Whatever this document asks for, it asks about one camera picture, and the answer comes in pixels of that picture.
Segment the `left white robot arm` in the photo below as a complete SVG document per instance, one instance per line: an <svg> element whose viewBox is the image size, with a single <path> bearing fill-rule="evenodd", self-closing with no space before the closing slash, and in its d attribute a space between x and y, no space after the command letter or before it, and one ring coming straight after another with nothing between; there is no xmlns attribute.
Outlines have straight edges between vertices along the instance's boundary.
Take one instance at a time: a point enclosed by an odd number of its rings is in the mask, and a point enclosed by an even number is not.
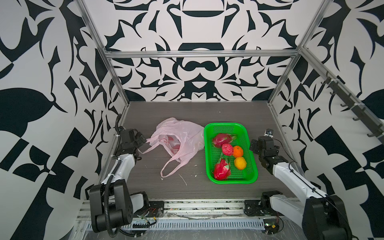
<svg viewBox="0 0 384 240"><path fill-rule="evenodd" d="M132 223L134 214L143 215L149 207L145 192L130 194L127 186L132 169L142 159L139 148L146 139L138 130L120 126L121 118L122 114L119 114L115 123L118 138L112 156L115 164L106 178L90 189L92 229L95 233L106 231L111 238L119 233L138 238L144 235L144 231L127 231L122 227Z"/></svg>

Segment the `orange fruit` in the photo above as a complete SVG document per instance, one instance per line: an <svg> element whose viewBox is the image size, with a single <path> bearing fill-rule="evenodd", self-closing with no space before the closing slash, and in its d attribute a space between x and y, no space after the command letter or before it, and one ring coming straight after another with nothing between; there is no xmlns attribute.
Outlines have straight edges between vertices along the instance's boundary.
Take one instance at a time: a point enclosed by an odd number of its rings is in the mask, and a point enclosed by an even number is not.
<svg viewBox="0 0 384 240"><path fill-rule="evenodd" d="M237 157L234 160L235 167L242 171L247 167L247 161L244 157Z"/></svg>

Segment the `pink round lychee fruit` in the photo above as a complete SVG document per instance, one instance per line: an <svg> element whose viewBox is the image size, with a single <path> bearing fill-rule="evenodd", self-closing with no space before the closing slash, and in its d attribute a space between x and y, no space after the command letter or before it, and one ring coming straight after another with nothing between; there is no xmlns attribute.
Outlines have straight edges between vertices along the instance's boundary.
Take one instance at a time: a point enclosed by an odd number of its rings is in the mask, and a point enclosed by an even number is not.
<svg viewBox="0 0 384 240"><path fill-rule="evenodd" d="M234 147L231 144L223 144L222 153L224 156L232 156L234 153Z"/></svg>

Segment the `pink plastic bag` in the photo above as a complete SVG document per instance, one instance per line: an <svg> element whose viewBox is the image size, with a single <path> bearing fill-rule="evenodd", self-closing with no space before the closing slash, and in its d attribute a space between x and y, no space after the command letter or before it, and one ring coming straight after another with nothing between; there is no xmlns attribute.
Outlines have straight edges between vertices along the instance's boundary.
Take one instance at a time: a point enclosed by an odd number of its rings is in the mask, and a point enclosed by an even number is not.
<svg viewBox="0 0 384 240"><path fill-rule="evenodd" d="M162 178L167 178L204 149L204 127L193 122L168 118L157 125L155 132L147 139L147 143L150 147L142 152L143 154L158 146L163 146L171 156L160 173ZM179 164L169 174L164 175L163 171L173 161L177 161Z"/></svg>

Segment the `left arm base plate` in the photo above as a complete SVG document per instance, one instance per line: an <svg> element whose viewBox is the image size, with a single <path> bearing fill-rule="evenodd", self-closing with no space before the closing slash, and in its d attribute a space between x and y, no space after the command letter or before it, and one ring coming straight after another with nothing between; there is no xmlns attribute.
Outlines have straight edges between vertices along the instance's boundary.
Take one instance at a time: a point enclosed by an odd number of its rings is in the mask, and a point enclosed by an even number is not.
<svg viewBox="0 0 384 240"><path fill-rule="evenodd" d="M162 217L165 210L164 201L149 201L148 206L145 208L143 216L146 218L159 218Z"/></svg>

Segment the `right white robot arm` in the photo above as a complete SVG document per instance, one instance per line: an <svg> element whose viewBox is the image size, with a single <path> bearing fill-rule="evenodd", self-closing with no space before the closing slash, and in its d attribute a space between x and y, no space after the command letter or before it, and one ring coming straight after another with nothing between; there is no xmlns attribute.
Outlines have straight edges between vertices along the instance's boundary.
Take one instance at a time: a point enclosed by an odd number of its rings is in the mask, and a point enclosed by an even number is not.
<svg viewBox="0 0 384 240"><path fill-rule="evenodd" d="M308 240L354 238L341 198L329 196L299 174L293 162L279 155L279 147L271 136L252 140L250 151L257 154L262 166L299 199L293 202L285 195L270 194L268 200L272 210L301 227Z"/></svg>

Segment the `red dragon fruit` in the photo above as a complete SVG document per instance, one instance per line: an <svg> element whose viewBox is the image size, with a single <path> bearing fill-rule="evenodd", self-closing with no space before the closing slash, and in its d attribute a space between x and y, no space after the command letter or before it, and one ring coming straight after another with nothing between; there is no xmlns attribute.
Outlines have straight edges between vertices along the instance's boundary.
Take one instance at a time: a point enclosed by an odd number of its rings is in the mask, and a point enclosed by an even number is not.
<svg viewBox="0 0 384 240"><path fill-rule="evenodd" d="M236 134L220 133L213 138L212 142L216 148L221 148L224 144L231 144L237 137L238 135Z"/></svg>

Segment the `round orange tangerine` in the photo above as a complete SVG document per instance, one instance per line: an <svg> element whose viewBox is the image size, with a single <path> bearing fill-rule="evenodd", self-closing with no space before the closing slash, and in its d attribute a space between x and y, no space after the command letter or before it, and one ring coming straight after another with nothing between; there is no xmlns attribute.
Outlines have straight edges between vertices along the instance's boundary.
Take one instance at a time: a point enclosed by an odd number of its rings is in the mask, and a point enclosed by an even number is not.
<svg viewBox="0 0 384 240"><path fill-rule="evenodd" d="M233 156L235 158L243 157L244 150L240 146L234 146L233 147Z"/></svg>

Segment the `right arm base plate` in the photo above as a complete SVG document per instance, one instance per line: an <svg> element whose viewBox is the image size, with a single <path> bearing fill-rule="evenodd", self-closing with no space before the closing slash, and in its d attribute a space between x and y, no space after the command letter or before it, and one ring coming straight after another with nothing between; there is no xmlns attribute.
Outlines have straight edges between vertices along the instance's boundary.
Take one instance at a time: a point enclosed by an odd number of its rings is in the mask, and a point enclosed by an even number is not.
<svg viewBox="0 0 384 240"><path fill-rule="evenodd" d="M269 199L245 200L244 204L244 213L248 217L277 217L283 215L272 209Z"/></svg>

